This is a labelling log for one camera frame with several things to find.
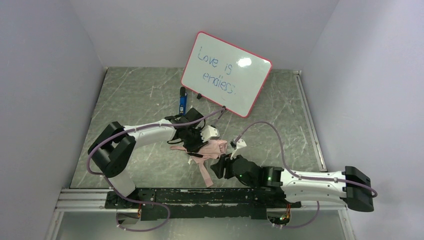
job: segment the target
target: black marker cap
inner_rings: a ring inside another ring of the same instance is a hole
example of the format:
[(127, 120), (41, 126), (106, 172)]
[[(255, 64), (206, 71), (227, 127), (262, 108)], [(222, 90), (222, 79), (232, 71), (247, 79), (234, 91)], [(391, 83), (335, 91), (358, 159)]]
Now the black marker cap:
[(184, 97), (185, 95), (186, 95), (186, 88), (182, 86), (182, 87), (179, 89), (179, 96), (180, 96), (180, 97)]

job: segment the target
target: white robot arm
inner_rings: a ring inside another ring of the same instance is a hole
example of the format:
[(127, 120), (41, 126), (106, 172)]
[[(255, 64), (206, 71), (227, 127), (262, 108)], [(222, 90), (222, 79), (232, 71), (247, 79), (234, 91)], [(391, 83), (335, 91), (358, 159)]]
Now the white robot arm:
[(157, 122), (138, 126), (122, 126), (115, 121), (110, 123), (100, 134), (89, 148), (88, 153), (90, 154), (107, 138), (120, 132), (126, 132), (103, 144), (92, 154), (92, 159), (112, 186), (127, 197), (136, 190), (136, 185), (125, 170), (132, 152), (137, 148), (156, 142), (167, 141), (169, 143), (169, 141), (180, 139), (187, 151), (196, 153), (208, 143), (209, 139), (220, 136), (216, 128), (209, 125), (198, 127), (198, 122), (180, 126), (201, 118), (203, 116), (191, 108), (184, 116), (169, 116)]
[(236, 177), (253, 189), (282, 191), (289, 203), (324, 201), (347, 205), (359, 212), (374, 211), (371, 180), (356, 167), (346, 166), (344, 171), (335, 172), (305, 172), (258, 166), (241, 155), (247, 146), (243, 139), (231, 145), (234, 151), (221, 155), (210, 166), (219, 179)]

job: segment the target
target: gray marble surface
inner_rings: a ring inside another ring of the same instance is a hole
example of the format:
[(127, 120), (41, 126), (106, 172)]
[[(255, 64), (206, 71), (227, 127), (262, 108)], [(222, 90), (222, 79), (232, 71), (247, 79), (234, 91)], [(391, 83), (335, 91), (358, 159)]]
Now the gray marble surface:
[[(87, 136), (79, 157), (71, 188), (106, 188), (107, 183), (86, 170), (87, 150), (104, 128), (113, 121), (122, 125), (156, 122), (176, 115), (179, 106), (182, 68), (110, 67), (92, 115)], [(220, 106), (205, 98), (196, 99), (188, 90), (187, 109), (196, 108), (207, 115)], [(221, 139), (228, 142), (247, 125), (265, 120), (273, 123), (284, 141), (284, 154), (289, 166), (298, 171), (318, 172), (310, 132), (305, 119), (301, 96), (294, 75), (288, 70), (272, 70), (249, 117), (241, 118), (227, 112), (216, 128)], [(243, 156), (258, 165), (282, 166), (277, 136), (267, 125), (256, 124), (243, 136), (247, 149)], [(127, 165), (137, 187), (204, 188), (205, 182), (196, 163), (188, 164), (189, 156), (170, 150), (166, 142), (157, 142), (136, 149)], [(245, 187), (235, 178), (217, 179), (211, 164), (205, 163), (214, 185), (212, 187)], [(91, 163), (93, 170), (99, 169)]]

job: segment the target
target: pink cloth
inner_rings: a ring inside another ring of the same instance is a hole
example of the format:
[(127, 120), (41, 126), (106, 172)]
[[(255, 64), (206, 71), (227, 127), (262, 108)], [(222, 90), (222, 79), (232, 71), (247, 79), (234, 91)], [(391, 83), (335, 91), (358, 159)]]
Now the pink cloth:
[[(203, 146), (196, 154), (201, 154), (203, 157), (190, 156), (199, 166), (200, 173), (204, 179), (206, 187), (212, 186), (211, 175), (209, 175), (204, 162), (208, 159), (217, 159), (221, 154), (225, 154), (227, 151), (228, 142), (225, 140), (209, 140), (209, 142)], [(183, 146), (171, 146), (172, 150), (182, 150), (187, 153), (187, 150)]]

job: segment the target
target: red whiteboard frame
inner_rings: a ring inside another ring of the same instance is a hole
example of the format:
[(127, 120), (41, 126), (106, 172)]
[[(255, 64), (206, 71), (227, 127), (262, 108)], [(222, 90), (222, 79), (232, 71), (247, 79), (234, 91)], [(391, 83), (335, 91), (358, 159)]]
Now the red whiteboard frame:
[[(252, 103), (252, 106), (250, 107), (249, 112), (247, 113), (247, 115), (246, 115), (246, 116), (242, 116), (242, 115), (240, 115), (240, 114), (238, 114), (238, 113), (236, 113), (236, 112), (234, 112), (234, 111), (232, 111), (232, 110), (228, 109), (230, 112), (232, 112), (232, 113), (233, 113), (233, 114), (235, 114), (235, 115), (238, 115), (238, 116), (240, 116), (240, 117), (242, 117), (242, 118), (244, 118), (244, 119), (245, 119), (245, 118), (247, 118), (247, 117), (251, 114), (251, 111), (252, 111), (252, 109), (253, 109), (253, 106), (255, 105), (256, 100), (258, 99), (258, 96), (259, 96), (259, 94), (261, 93), (262, 88), (264, 87), (264, 84), (265, 84), (265, 82), (267, 81), (268, 76), (270, 75), (271, 70), (273, 69), (273, 63), (272, 63), (270, 60), (268, 60), (268, 59), (266, 59), (266, 58), (264, 58), (264, 57), (262, 57), (262, 56), (259, 56), (258, 54), (255, 54), (255, 53), (253, 53), (253, 52), (251, 52), (251, 51), (245, 50), (245, 49), (243, 49), (243, 48), (241, 48), (241, 47), (239, 47), (239, 46), (236, 46), (236, 45), (234, 45), (234, 44), (232, 44), (232, 43), (230, 43), (230, 42), (224, 41), (224, 40), (222, 40), (222, 39), (220, 39), (220, 38), (218, 38), (218, 37), (216, 37), (216, 36), (213, 36), (213, 35), (211, 35), (211, 34), (209, 34), (209, 33), (207, 33), (207, 32), (199, 31), (199, 32), (197, 33), (197, 35), (196, 35), (196, 39), (194, 40), (193, 46), (191, 47), (190, 55), (188, 56), (187, 63), (185, 64), (184, 71), (182, 72), (182, 76), (181, 76), (181, 80), (180, 80), (181, 85), (183, 85), (184, 87), (186, 87), (186, 88), (190, 89), (191, 91), (193, 91), (193, 92), (195, 92), (195, 93), (197, 93), (197, 94), (198, 94), (198, 92), (194, 91), (193, 89), (191, 89), (191, 88), (189, 88), (188, 86), (186, 86), (186, 85), (184, 85), (184, 84), (183, 84), (183, 77), (184, 77), (184, 73), (186, 73), (187, 65), (189, 64), (189, 60), (190, 60), (190, 57), (192, 56), (192, 52), (193, 52), (193, 49), (195, 48), (195, 44), (196, 44), (196, 41), (197, 41), (197, 39), (198, 39), (199, 34), (206, 34), (206, 35), (208, 35), (209, 37), (212, 37), (212, 38), (217, 39), (217, 40), (219, 40), (219, 41), (221, 41), (221, 42), (224, 42), (224, 43), (229, 44), (229, 45), (231, 45), (231, 46), (233, 46), (233, 47), (236, 47), (236, 48), (238, 48), (238, 49), (240, 49), (240, 50), (242, 50), (242, 51), (245, 51), (245, 52), (247, 52), (247, 53), (249, 53), (249, 54), (252, 54), (252, 55), (254, 55), (254, 56), (256, 56), (256, 57), (258, 57), (258, 58), (260, 58), (260, 59), (267, 60), (267, 61), (271, 64), (271, 67), (269, 68), (269, 71), (268, 71), (268, 73), (266, 74), (265, 79), (263, 80), (263, 83), (262, 83), (262, 85), (260, 86), (260, 89), (259, 89), (259, 91), (257, 92), (257, 95), (256, 95), (256, 97), (254, 98), (254, 101), (253, 101), (253, 103)], [(206, 96), (203, 96), (203, 95), (202, 95), (202, 97), (203, 97), (203, 98), (206, 98), (207, 100), (209, 100), (209, 101), (211, 101), (211, 102), (213, 102), (213, 103), (215, 103), (215, 104), (217, 104), (217, 105), (219, 105), (219, 106), (222, 106), (221, 104), (217, 103), (216, 101), (211, 100), (210, 98), (207, 98)]]

